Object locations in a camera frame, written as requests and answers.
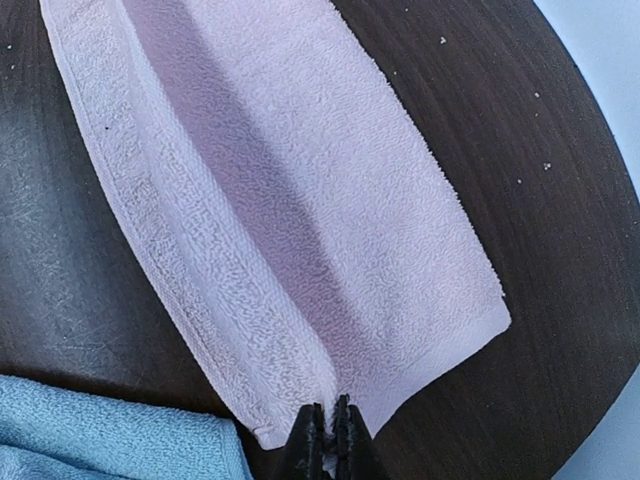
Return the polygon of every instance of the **light blue towel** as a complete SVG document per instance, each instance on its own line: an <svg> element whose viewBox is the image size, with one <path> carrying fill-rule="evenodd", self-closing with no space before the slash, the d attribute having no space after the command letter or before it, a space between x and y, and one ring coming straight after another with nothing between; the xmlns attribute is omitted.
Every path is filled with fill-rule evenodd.
<svg viewBox="0 0 640 480"><path fill-rule="evenodd" d="M251 479L235 426L0 375L0 480Z"/></svg>

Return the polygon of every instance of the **light blue background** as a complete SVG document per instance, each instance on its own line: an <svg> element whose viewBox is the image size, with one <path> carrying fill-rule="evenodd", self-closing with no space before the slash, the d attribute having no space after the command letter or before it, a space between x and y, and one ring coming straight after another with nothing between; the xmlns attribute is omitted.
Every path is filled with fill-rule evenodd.
<svg viewBox="0 0 640 480"><path fill-rule="evenodd" d="M591 87L638 191L640 0L534 1ZM554 480L639 479L640 370L634 373L594 432L554 477Z"/></svg>

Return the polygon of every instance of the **towel fold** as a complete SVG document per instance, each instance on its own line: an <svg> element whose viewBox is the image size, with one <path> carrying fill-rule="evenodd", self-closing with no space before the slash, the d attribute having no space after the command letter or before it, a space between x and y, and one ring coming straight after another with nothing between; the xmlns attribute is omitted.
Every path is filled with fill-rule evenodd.
<svg viewBox="0 0 640 480"><path fill-rule="evenodd" d="M133 251L264 448L342 393L375 434L507 328L452 187L327 0L42 10Z"/></svg>
<svg viewBox="0 0 640 480"><path fill-rule="evenodd" d="M0 375L0 479L250 480L231 420Z"/></svg>

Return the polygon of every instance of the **dark wooden table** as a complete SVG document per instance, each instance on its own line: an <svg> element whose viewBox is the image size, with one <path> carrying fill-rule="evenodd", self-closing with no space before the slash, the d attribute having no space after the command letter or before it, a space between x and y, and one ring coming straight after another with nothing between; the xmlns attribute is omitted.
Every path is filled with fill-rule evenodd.
<svg viewBox="0 0 640 480"><path fill-rule="evenodd" d="M611 133L530 0L334 3L459 192L513 316L375 444L398 479L549 478L640 359L640 209ZM36 0L0 0L0 212L1 373L229 414L101 193ZM242 435L267 478L277 453Z"/></svg>

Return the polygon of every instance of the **wood grain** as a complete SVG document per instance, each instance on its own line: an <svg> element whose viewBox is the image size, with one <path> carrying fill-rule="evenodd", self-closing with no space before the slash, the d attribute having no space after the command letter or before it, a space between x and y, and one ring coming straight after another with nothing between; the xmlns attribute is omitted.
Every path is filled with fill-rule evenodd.
<svg viewBox="0 0 640 480"><path fill-rule="evenodd" d="M530 1L334 3L458 191L513 316L376 446L399 479L549 478L640 359L640 209L611 133ZM0 0L0 209L1 373L228 413L101 193L35 0ZM277 452L242 436L268 478Z"/></svg>

